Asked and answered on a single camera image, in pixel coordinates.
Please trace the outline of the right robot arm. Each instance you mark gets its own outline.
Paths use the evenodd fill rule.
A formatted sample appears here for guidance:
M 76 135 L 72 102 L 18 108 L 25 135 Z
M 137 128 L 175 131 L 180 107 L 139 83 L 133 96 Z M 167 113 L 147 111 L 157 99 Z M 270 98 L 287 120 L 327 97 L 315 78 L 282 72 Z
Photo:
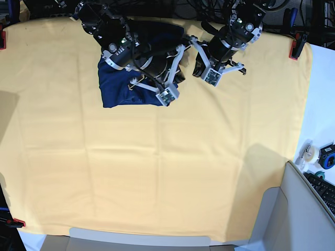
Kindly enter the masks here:
M 187 49 L 183 27 L 129 19 L 103 1 L 80 1 L 73 18 L 93 36 L 113 69 L 136 71 L 159 91 L 185 80 L 179 66 Z

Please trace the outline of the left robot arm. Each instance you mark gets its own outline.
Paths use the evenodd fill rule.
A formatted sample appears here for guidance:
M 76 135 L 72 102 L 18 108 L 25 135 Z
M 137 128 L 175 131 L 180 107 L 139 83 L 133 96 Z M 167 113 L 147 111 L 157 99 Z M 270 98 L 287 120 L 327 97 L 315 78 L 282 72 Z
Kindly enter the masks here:
M 262 33 L 266 11 L 256 1 L 229 1 L 224 5 L 225 25 L 216 29 L 206 21 L 201 27 L 213 35 L 210 41 L 199 41 L 190 36 L 189 41 L 198 51 L 193 76 L 205 80 L 208 74 L 239 71 L 246 74 L 244 65 L 232 57 L 257 41 Z

